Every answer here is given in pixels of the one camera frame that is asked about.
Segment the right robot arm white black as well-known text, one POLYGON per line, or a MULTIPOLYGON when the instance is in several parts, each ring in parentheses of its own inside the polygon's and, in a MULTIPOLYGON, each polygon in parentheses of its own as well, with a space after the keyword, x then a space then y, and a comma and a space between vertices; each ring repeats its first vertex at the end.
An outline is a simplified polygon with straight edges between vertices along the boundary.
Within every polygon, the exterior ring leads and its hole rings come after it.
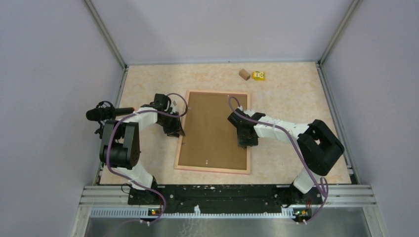
POLYGON ((314 186, 326 183, 322 178, 344 153, 343 144, 319 119, 311 123, 294 123, 237 108, 227 120, 237 130, 239 147, 257 146, 259 138, 289 142, 294 147, 303 164, 302 171, 291 184, 290 198, 295 203, 304 203, 314 186))

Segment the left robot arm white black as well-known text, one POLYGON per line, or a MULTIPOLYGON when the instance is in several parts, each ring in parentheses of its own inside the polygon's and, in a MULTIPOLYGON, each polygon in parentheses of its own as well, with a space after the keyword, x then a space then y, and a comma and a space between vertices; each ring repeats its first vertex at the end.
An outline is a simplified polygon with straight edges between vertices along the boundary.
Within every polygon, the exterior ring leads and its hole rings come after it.
POLYGON ((185 136, 180 114, 170 95, 156 94, 150 104, 138 110, 130 108, 120 120, 104 123, 99 158, 108 171, 124 178, 131 186, 132 195, 139 195, 146 204, 164 200, 157 190, 157 182, 140 162, 140 132, 154 124, 163 128, 169 137, 185 136))

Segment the yellow toy block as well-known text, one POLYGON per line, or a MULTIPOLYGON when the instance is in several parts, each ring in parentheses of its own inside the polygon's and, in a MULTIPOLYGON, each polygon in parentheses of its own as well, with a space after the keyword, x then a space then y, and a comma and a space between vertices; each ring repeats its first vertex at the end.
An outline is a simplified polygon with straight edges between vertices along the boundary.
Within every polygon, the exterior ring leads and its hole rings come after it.
POLYGON ((251 77, 254 80, 261 80, 261 81, 265 81, 265 78, 266 78, 265 72, 262 72, 262 71, 254 71, 252 73, 252 76, 251 77))

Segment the small wooden block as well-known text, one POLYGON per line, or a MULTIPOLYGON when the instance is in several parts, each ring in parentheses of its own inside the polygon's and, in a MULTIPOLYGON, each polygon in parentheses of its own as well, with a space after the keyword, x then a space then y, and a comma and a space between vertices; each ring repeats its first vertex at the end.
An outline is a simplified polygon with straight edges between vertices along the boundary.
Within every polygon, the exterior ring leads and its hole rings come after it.
POLYGON ((251 74, 245 69, 239 71, 239 76, 244 80, 249 80, 251 78, 251 74))

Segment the black microphone orange tip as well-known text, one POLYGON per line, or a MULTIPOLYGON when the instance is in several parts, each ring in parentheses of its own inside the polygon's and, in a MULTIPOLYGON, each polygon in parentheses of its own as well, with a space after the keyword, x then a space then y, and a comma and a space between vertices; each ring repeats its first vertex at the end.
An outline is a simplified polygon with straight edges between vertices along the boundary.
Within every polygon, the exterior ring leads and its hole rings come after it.
POLYGON ((135 108, 115 108, 114 105, 109 101, 99 102, 94 109, 88 110, 85 117, 89 121, 95 121, 99 123, 99 128, 95 131, 95 134, 99 135, 102 139, 104 124, 107 120, 114 120, 116 117, 125 116, 132 114, 135 108))

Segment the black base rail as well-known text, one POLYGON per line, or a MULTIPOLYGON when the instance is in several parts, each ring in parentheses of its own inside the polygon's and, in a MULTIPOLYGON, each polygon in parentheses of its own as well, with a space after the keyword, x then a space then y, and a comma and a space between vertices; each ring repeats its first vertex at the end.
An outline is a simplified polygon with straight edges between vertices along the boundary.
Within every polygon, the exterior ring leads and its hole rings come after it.
POLYGON ((191 213, 196 206, 203 214, 280 213, 322 203, 316 188, 302 194, 290 185, 159 185, 156 191, 131 188, 127 203, 165 208, 165 214, 191 213))

